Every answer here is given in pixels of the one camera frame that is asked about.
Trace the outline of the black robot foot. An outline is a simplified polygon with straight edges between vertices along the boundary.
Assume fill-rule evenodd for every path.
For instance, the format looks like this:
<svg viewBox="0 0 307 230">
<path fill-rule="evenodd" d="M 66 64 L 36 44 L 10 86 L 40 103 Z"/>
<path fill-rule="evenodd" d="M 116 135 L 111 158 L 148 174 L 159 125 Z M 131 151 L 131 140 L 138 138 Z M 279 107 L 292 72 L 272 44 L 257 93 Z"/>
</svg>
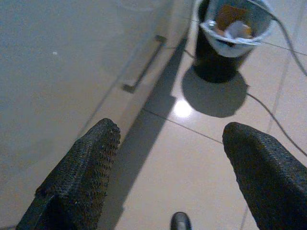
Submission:
<svg viewBox="0 0 307 230">
<path fill-rule="evenodd" d="M 170 230 L 192 230 L 188 215 L 185 212 L 174 213 L 170 222 Z"/>
</svg>

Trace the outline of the crumpled white paper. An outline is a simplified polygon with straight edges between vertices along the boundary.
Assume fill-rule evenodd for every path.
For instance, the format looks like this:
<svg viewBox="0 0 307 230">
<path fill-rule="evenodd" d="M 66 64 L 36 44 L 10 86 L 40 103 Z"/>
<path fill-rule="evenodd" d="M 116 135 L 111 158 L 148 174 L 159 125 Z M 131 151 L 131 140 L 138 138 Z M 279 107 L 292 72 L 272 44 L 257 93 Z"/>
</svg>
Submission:
<svg viewBox="0 0 307 230">
<path fill-rule="evenodd" d="M 226 28 L 224 36 L 229 39 L 249 39 L 251 38 L 251 28 L 242 21 L 235 21 Z"/>
</svg>

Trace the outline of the black trash bin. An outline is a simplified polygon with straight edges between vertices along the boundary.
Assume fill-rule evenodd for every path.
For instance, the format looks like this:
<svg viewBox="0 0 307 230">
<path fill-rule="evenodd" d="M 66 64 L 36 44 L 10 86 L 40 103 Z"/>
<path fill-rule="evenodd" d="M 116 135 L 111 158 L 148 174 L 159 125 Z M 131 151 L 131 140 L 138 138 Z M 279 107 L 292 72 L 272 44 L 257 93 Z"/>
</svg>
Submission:
<svg viewBox="0 0 307 230">
<path fill-rule="evenodd" d="M 208 82 L 226 82 L 234 77 L 251 52 L 248 50 L 237 57 L 224 57 L 211 46 L 205 33 L 199 27 L 193 67 L 198 76 Z"/>
</svg>

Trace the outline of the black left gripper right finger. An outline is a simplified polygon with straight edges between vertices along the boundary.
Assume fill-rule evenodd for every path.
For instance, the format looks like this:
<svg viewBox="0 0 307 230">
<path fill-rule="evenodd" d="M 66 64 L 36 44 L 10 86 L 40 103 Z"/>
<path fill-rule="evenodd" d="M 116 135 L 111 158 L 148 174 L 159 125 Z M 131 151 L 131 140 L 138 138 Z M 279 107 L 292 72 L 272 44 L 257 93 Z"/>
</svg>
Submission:
<svg viewBox="0 0 307 230">
<path fill-rule="evenodd" d="M 307 167 L 276 138 L 231 122 L 224 151 L 260 230 L 307 230 Z"/>
</svg>

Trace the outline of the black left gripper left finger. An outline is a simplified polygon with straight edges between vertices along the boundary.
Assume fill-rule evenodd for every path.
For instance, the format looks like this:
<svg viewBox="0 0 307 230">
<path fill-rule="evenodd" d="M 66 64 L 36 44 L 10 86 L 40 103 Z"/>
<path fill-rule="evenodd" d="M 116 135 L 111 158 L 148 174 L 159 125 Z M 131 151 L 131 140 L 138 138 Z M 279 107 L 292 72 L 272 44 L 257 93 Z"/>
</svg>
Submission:
<svg viewBox="0 0 307 230">
<path fill-rule="evenodd" d="M 119 127 L 98 121 L 36 189 L 15 230 L 96 230 L 119 144 Z"/>
</svg>

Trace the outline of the brown cardboard scrap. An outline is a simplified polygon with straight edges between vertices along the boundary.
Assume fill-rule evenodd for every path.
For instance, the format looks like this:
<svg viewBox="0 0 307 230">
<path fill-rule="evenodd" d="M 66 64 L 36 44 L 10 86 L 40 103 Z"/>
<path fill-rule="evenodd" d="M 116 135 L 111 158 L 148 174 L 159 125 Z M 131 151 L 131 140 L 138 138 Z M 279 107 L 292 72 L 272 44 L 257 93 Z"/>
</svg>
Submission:
<svg viewBox="0 0 307 230">
<path fill-rule="evenodd" d="M 225 4 L 220 8 L 216 15 L 216 26 L 214 29 L 218 35 L 225 37 L 224 31 L 235 21 L 242 21 L 244 24 L 249 26 L 247 16 L 248 10 Z"/>
</svg>

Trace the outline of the white bin liner bag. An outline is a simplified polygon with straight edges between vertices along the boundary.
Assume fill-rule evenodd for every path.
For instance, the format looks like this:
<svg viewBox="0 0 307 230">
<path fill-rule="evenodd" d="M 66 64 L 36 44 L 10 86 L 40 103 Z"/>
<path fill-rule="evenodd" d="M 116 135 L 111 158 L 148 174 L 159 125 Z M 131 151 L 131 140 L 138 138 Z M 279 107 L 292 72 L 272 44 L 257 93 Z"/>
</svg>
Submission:
<svg viewBox="0 0 307 230">
<path fill-rule="evenodd" d="M 213 29 L 216 15 L 220 8 L 228 4 L 248 10 L 247 21 L 252 29 L 252 38 L 227 39 L 219 36 Z M 248 50 L 253 50 L 272 30 L 271 8 L 266 0 L 210 0 L 204 21 L 200 24 L 211 46 L 224 57 L 237 57 Z"/>
</svg>

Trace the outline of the white cabinet front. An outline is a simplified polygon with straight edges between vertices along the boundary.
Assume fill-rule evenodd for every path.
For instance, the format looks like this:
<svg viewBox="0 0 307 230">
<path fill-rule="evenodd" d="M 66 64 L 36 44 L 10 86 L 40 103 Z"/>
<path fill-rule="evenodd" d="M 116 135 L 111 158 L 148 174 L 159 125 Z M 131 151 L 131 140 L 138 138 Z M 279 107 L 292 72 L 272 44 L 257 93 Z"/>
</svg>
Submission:
<svg viewBox="0 0 307 230">
<path fill-rule="evenodd" d="M 125 137 L 194 0 L 0 0 L 0 230 L 12 229 L 73 143 L 103 118 Z M 167 38 L 134 93 L 133 83 Z"/>
</svg>

